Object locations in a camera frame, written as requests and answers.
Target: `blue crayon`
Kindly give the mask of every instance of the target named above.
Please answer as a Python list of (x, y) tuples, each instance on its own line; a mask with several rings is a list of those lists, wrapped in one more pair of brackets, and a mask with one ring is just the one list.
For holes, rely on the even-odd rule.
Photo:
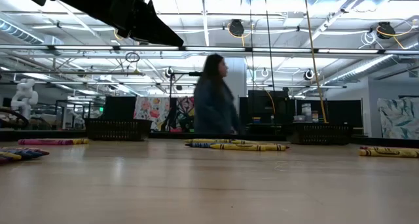
[(211, 145), (215, 145), (219, 143), (204, 143), (204, 142), (196, 142), (196, 143), (187, 143), (186, 146), (193, 147), (193, 148), (211, 148)]

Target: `long dark hair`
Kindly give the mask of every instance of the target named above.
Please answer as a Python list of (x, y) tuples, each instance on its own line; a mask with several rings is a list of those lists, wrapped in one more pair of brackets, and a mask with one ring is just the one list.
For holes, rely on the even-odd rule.
[(210, 81), (211, 84), (214, 86), (217, 95), (220, 98), (224, 98), (223, 96), (223, 88), (227, 89), (227, 92), (230, 94), (231, 98), (233, 98), (230, 89), (223, 81), (223, 77), (220, 74), (218, 65), (224, 58), (219, 54), (212, 54), (207, 57), (205, 61), (204, 70), (202, 71), (201, 77), (196, 84), (196, 88), (200, 88), (204, 83)]

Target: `woman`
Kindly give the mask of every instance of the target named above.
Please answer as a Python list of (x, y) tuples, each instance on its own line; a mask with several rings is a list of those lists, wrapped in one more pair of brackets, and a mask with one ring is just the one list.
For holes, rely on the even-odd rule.
[(220, 55), (207, 57), (194, 92), (196, 133), (231, 134), (233, 129), (240, 132), (234, 97), (223, 80), (227, 69)]

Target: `colorful painting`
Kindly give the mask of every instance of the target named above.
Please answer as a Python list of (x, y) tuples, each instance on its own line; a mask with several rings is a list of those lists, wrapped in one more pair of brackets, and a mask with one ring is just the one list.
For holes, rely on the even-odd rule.
[(193, 132), (194, 98), (172, 98), (175, 108), (170, 111), (169, 98), (137, 97), (134, 119), (152, 121), (154, 132)]
[(161, 131), (169, 115), (169, 98), (137, 97), (134, 119), (150, 120), (152, 131)]

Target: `black panel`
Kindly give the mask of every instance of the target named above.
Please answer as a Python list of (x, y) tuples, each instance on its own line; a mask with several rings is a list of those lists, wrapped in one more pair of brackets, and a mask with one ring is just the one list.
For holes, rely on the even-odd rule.
[(132, 120), (136, 110), (136, 97), (106, 97), (103, 119)]

